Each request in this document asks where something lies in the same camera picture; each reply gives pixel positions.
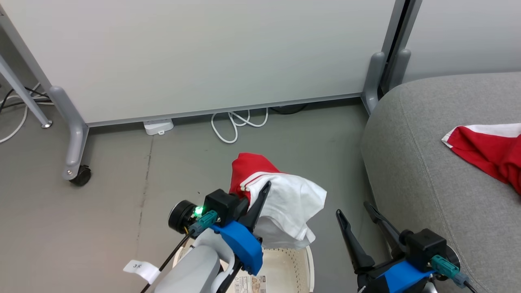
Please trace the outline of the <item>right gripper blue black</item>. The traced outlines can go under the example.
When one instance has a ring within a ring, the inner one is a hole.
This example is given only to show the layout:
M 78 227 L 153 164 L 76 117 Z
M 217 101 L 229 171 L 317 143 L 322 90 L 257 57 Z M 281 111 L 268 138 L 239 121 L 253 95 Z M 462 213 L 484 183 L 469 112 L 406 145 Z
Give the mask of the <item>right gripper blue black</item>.
M 354 272 L 357 272 L 359 293 L 422 293 L 429 282 L 434 270 L 419 271 L 404 258 L 406 248 L 400 243 L 398 230 L 368 201 L 364 202 L 371 221 L 376 224 L 385 238 L 392 258 L 400 258 L 388 261 L 376 266 L 373 258 L 366 254 L 357 238 L 354 236 L 351 225 L 344 213 L 336 211 L 337 223 Z

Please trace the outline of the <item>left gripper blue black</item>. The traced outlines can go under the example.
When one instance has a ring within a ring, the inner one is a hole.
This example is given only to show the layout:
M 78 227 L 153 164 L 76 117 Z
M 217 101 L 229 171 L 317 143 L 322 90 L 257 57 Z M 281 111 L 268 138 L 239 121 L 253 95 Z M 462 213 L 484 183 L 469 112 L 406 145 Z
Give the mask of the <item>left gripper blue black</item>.
M 210 227 L 214 232 L 221 235 L 250 275 L 258 275 L 263 265 L 262 245 L 252 233 L 270 189 L 271 181 L 268 181 L 259 191 L 258 197 L 249 211 L 243 216 L 243 224 L 231 221 L 225 227 L 218 225 Z

